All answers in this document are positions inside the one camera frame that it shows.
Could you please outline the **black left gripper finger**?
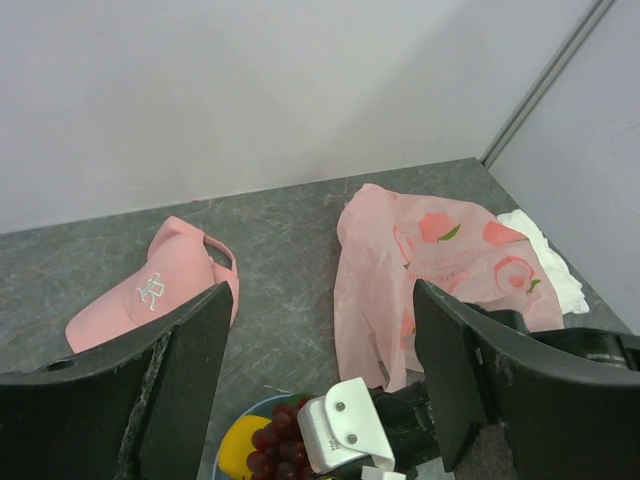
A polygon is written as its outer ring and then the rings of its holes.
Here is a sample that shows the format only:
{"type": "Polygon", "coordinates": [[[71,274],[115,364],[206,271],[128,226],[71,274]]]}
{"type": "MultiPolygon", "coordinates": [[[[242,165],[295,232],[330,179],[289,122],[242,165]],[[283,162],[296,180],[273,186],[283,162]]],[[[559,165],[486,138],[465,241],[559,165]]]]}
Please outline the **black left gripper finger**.
{"type": "Polygon", "coordinates": [[[218,284],[95,348],[2,374],[2,478],[196,478],[232,307],[218,284]]]}

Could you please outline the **fake yellow orange fruit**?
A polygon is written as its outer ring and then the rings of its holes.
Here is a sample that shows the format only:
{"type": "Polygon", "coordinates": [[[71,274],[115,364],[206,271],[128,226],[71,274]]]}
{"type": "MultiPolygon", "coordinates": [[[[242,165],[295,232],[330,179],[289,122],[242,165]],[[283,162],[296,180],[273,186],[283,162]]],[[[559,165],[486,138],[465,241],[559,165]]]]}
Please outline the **fake yellow orange fruit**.
{"type": "Polygon", "coordinates": [[[252,437],[266,427],[270,420],[258,415],[244,415],[237,419],[224,435],[217,455],[217,470],[230,479],[250,479],[254,472],[247,459],[256,451],[252,437]]]}

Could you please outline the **fake purple grapes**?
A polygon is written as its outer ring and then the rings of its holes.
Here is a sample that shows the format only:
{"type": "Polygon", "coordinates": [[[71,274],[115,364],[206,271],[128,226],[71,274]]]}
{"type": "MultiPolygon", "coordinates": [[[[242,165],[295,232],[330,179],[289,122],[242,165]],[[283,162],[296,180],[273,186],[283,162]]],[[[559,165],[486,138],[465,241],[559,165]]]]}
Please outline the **fake purple grapes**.
{"type": "Polygon", "coordinates": [[[251,437],[246,465],[252,479],[315,479],[302,440],[298,413],[311,396],[298,395],[276,404],[269,422],[251,437]]]}

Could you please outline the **pink plastic bag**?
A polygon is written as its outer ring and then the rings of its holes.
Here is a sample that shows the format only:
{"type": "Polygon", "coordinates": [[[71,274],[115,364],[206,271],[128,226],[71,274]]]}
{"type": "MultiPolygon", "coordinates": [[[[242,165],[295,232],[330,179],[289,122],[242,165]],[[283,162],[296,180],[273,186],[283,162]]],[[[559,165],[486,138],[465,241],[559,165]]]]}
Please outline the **pink plastic bag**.
{"type": "Polygon", "coordinates": [[[531,332],[561,329],[556,291],[531,242],[484,207],[363,185],[337,225],[339,376],[388,392],[418,369],[413,288],[435,284],[486,311],[513,310],[531,332]]]}

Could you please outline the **pink baseball cap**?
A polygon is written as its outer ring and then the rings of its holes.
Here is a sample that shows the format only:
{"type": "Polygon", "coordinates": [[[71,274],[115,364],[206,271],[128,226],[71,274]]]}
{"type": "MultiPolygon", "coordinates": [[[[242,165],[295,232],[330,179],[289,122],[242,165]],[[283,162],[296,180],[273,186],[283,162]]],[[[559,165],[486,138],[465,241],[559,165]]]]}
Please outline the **pink baseball cap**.
{"type": "Polygon", "coordinates": [[[94,300],[65,329],[81,353],[175,310],[214,285],[227,283],[231,318],[239,300],[239,275],[232,251],[188,222],[171,216],[153,238],[140,270],[94,300]]]}

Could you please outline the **white folded towel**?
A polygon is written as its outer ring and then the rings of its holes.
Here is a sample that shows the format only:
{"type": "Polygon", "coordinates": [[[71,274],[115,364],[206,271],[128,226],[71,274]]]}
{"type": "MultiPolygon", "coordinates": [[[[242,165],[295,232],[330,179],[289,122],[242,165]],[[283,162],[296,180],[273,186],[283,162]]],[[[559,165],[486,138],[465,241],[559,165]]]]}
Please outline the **white folded towel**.
{"type": "Polygon", "coordinates": [[[553,285],[563,315],[582,315],[590,312],[590,307],[582,290],[582,283],[570,272],[567,263],[551,248],[548,239],[537,224],[521,209],[497,216],[498,221],[525,235],[553,285]]]}

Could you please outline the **blue plastic bowl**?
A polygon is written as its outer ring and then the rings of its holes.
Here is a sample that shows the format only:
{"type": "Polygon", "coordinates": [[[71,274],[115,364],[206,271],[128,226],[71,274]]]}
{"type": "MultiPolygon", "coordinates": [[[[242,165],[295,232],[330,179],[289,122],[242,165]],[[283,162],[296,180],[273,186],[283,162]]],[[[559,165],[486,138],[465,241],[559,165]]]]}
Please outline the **blue plastic bowl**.
{"type": "Polygon", "coordinates": [[[297,414],[312,397],[288,394],[258,402],[224,435],[214,479],[316,479],[297,414]]]}

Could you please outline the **aluminium frame post right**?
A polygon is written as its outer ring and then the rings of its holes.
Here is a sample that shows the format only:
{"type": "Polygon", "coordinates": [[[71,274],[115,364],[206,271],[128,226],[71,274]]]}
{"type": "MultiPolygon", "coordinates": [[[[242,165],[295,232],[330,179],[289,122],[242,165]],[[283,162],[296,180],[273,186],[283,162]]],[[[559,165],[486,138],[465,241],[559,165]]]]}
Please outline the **aluminium frame post right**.
{"type": "Polygon", "coordinates": [[[594,0],[589,3],[587,9],[579,16],[576,24],[570,29],[568,35],[485,149],[480,163],[486,169],[495,163],[504,148],[614,4],[615,0],[594,0]]]}

